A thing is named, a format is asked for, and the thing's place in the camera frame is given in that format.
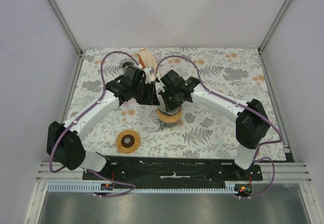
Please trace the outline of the glass coffee server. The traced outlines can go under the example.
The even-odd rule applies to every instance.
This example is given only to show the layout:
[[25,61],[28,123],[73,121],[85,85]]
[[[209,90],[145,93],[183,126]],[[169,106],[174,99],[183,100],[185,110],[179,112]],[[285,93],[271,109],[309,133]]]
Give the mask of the glass coffee server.
[[165,128],[173,128],[173,127],[175,127],[176,125],[177,125],[177,123],[164,123],[164,122],[162,122],[162,123],[160,124],[159,128],[160,128],[161,130],[163,130],[163,129],[165,129]]

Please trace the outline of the glass carafe brown band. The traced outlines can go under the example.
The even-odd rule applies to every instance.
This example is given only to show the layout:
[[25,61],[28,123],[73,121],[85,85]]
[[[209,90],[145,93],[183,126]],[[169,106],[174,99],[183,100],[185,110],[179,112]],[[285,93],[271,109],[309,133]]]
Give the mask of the glass carafe brown band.
[[119,64],[121,68],[128,68],[130,65],[134,65],[134,61],[131,58],[125,58]]

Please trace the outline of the ribbed glass dripper cone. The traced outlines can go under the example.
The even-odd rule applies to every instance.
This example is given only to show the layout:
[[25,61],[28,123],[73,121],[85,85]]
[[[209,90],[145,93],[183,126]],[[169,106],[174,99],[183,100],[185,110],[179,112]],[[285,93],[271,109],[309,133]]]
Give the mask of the ribbed glass dripper cone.
[[159,106],[157,109],[162,115],[171,117],[171,116],[175,116],[175,115],[179,114],[180,111],[182,110],[182,107],[180,106],[174,110],[167,110],[166,108],[162,108]]

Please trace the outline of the white paper coffee filter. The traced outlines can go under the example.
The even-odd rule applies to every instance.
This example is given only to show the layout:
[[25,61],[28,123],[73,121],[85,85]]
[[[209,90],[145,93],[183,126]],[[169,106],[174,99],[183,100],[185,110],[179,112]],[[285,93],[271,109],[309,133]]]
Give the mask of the white paper coffee filter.
[[165,107],[164,99],[163,99],[162,95],[160,94],[160,92],[157,93],[157,98],[159,100],[159,107]]

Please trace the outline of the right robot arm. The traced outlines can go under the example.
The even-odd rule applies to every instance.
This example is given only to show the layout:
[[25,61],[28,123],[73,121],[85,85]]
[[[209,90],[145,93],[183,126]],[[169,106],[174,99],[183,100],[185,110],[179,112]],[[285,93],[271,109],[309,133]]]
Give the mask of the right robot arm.
[[174,70],[155,81],[163,111],[171,113],[184,102],[190,102],[205,106],[235,124],[235,138],[239,146],[231,172],[237,180],[248,177],[257,146],[270,127],[262,103],[257,99],[244,102],[222,93],[213,93],[198,78],[185,80]]

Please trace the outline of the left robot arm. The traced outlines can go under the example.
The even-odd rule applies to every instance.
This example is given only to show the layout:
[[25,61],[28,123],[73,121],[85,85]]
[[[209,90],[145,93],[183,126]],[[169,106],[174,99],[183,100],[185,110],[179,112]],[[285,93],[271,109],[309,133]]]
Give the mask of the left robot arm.
[[82,141],[110,112],[130,99],[141,105],[159,105],[153,67],[129,65],[123,75],[104,83],[103,94],[87,108],[63,123],[54,121],[48,130],[47,153],[69,170],[91,169],[102,180],[111,175],[111,167],[98,153],[84,149]]

